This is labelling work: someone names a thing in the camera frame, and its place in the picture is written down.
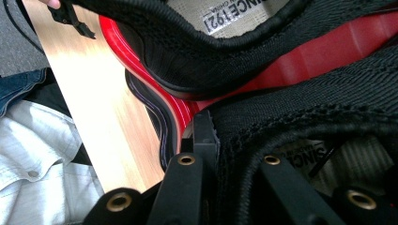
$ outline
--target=black mesh upper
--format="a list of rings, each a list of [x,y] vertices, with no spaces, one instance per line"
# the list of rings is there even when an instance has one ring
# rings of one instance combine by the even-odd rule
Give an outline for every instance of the black mesh upper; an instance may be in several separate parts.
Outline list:
[[[205,93],[239,86],[298,45],[395,0],[290,1],[241,37],[196,31],[161,1],[67,0],[127,25],[151,75],[168,90]]]
[[[211,106],[221,142],[221,223],[248,223],[254,172],[277,147],[314,136],[396,137],[397,86],[398,46],[282,91]]]

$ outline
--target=wooden board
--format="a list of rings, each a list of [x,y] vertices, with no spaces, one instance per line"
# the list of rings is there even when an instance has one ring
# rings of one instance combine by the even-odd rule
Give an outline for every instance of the wooden board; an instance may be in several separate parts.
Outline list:
[[[124,68],[100,31],[98,15],[75,7],[96,33],[82,37],[55,22],[38,0],[23,0],[105,192],[158,183],[159,140],[145,106],[129,91]]]

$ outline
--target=shoe insole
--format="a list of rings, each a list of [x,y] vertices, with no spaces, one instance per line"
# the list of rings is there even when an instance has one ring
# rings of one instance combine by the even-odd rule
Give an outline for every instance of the shoe insole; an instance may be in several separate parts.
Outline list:
[[[231,38],[252,31],[274,16],[288,0],[169,0],[196,30],[215,38]]]
[[[316,162],[327,152],[321,141],[302,140],[274,152],[286,157],[293,167],[318,191],[331,195],[341,186],[357,186],[384,194],[384,172],[393,162],[374,136],[352,139],[343,144],[315,177],[308,175]]]

